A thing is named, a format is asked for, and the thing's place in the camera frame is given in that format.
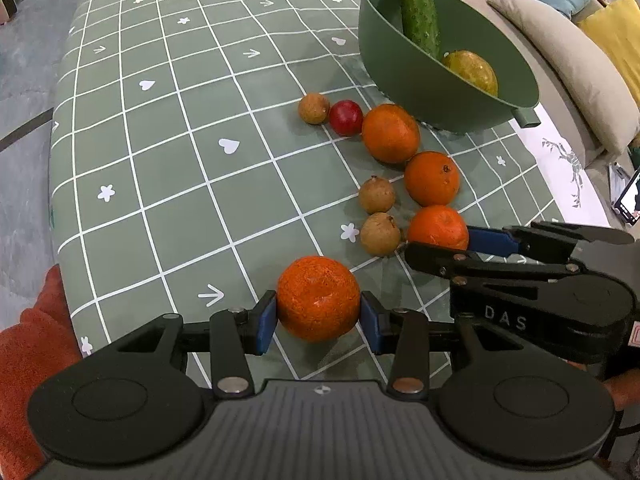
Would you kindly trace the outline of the brown longan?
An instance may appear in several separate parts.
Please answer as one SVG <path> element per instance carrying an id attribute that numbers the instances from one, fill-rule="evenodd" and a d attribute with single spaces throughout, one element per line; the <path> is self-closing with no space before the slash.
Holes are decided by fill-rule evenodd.
<path id="1" fill-rule="evenodd" d="M 371 256 L 391 255 L 401 242 L 401 230 L 387 212 L 371 214 L 360 230 L 360 243 Z"/>
<path id="2" fill-rule="evenodd" d="M 297 111 L 301 120 L 309 125 L 321 125 L 329 116 L 331 103 L 326 96 L 311 92 L 298 103 Z"/>
<path id="3" fill-rule="evenodd" d="M 360 186 L 358 202 L 367 214 L 389 211 L 396 202 L 393 185 L 382 177 L 372 176 Z"/>

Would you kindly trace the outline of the small orange tangerine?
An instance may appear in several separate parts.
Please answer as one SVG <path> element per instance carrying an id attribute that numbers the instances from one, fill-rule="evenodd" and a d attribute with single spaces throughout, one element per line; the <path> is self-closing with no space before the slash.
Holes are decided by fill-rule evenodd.
<path id="1" fill-rule="evenodd" d="M 432 205 L 413 216 L 407 238 L 409 243 L 467 250 L 470 236 L 461 214 L 448 206 Z"/>

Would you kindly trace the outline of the pink small heater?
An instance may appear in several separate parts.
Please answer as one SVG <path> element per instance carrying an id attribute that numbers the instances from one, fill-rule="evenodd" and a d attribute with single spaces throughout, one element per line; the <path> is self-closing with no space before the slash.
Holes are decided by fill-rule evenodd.
<path id="1" fill-rule="evenodd" d="M 0 0 L 0 24 L 4 25 L 14 18 L 17 12 L 15 0 Z"/>

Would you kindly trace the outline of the beige cushion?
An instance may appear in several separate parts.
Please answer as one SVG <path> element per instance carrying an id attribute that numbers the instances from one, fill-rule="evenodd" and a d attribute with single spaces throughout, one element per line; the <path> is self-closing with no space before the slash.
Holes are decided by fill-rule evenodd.
<path id="1" fill-rule="evenodd" d="M 639 109 L 608 56 L 559 11 L 539 0 L 487 0 L 560 76 L 592 133 L 613 156 L 639 132 Z"/>

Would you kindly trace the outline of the yellow-green passion fruit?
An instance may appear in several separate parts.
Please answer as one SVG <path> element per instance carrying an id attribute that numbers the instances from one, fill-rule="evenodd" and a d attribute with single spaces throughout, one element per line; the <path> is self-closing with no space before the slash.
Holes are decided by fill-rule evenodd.
<path id="1" fill-rule="evenodd" d="M 447 52 L 442 64 L 459 77 L 490 94 L 498 96 L 498 78 L 491 65 L 478 54 L 468 50 Z"/>

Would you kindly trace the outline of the beige sofa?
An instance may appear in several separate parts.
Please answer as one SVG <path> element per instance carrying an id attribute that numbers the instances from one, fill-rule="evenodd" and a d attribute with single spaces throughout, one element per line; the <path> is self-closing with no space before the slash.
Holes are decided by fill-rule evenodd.
<path id="1" fill-rule="evenodd" d="M 603 147 L 592 133 L 577 105 L 566 90 L 560 76 L 546 61 L 528 38 L 507 18 L 492 8 L 487 0 L 462 0 L 492 21 L 509 39 L 532 68 L 540 92 L 540 102 L 560 135 L 567 140 L 578 160 L 582 163 L 587 176 L 596 189 L 601 204 L 608 216 L 610 226 L 625 229 L 626 226 L 616 218 L 611 207 L 611 195 L 608 189 L 608 165 L 618 162 L 625 170 L 631 170 L 631 160 L 627 149 L 623 155 L 613 156 Z"/>

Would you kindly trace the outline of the white floral cloth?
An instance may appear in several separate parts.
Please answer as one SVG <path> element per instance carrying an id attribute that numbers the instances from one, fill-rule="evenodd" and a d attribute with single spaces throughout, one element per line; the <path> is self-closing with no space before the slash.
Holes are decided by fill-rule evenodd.
<path id="1" fill-rule="evenodd" d="M 512 119 L 510 125 L 536 160 L 544 186 L 552 196 L 552 205 L 547 205 L 548 200 L 544 202 L 544 218 L 608 228 L 610 222 L 596 189 L 570 144 L 552 122 L 521 128 Z"/>

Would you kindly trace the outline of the large orange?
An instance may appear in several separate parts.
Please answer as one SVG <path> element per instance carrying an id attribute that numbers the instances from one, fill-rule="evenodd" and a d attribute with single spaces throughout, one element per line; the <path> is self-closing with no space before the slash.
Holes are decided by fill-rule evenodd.
<path id="1" fill-rule="evenodd" d="M 361 136 L 370 155 L 390 165 L 408 162 L 420 145 L 416 121 L 402 107 L 390 103 L 367 112 Z"/>
<path id="2" fill-rule="evenodd" d="M 280 275 L 277 302 L 284 328 L 315 344 L 340 338 L 355 326 L 360 288 L 344 264 L 307 256 L 292 262 Z"/>

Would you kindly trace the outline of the green colander bowl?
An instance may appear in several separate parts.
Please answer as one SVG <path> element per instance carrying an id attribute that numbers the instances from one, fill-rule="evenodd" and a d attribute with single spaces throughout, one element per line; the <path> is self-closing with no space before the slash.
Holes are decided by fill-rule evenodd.
<path id="1" fill-rule="evenodd" d="M 515 120 L 540 125 L 536 77 L 515 44 L 462 0 L 435 0 L 440 52 L 468 50 L 498 78 L 498 96 L 473 86 L 410 41 L 400 0 L 360 0 L 360 56 L 370 78 L 390 100 L 421 122 L 451 132 L 474 132 Z"/>

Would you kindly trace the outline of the yellow cushion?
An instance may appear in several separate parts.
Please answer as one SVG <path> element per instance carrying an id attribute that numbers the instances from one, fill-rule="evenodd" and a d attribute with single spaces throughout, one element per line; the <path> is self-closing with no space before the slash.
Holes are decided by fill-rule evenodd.
<path id="1" fill-rule="evenodd" d="M 640 10 L 636 0 L 615 0 L 577 26 L 608 56 L 640 104 Z"/>

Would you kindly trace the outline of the green grid tablecloth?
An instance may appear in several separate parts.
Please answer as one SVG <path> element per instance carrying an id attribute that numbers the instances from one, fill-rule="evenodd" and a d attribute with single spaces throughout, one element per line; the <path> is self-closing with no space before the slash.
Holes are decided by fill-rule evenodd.
<path id="1" fill-rule="evenodd" d="M 79 0 L 51 136 L 51 224 L 84 356 L 164 313 L 249 308 L 295 259 L 343 263 L 384 304 L 446 320 L 444 281 L 361 246 L 358 192 L 400 170 L 311 126 L 318 92 L 384 98 L 358 46 L 359 0 Z"/>

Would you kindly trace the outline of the red cherry tomato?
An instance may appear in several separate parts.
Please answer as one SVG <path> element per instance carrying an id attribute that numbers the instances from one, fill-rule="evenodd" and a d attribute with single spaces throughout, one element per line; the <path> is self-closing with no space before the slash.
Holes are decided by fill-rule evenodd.
<path id="1" fill-rule="evenodd" d="M 339 136 L 356 136 L 361 132 L 362 123 L 362 109 L 354 101 L 341 100 L 330 109 L 329 124 Z"/>

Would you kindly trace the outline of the orange red sleeve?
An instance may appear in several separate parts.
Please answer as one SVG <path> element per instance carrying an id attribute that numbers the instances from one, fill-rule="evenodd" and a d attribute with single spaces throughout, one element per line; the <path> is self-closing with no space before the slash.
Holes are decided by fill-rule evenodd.
<path id="1" fill-rule="evenodd" d="M 27 423 L 35 388 L 81 359 L 61 271 L 52 266 L 35 304 L 1 332 L 1 477 L 26 479 L 44 457 Z"/>

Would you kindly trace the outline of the green cucumber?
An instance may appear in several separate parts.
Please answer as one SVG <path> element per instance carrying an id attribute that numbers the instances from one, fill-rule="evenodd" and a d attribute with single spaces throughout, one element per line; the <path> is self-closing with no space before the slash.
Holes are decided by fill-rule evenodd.
<path id="1" fill-rule="evenodd" d="M 439 57 L 440 37 L 434 0 L 400 0 L 402 30 L 417 47 Z"/>

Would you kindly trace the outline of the smartphone on sofa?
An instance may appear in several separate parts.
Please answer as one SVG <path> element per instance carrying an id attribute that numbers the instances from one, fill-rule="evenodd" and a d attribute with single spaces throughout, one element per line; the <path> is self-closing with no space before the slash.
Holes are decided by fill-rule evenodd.
<path id="1" fill-rule="evenodd" d="M 608 186 L 616 216 L 628 226 L 634 226 L 639 221 L 639 170 L 628 174 L 614 162 L 608 166 Z"/>

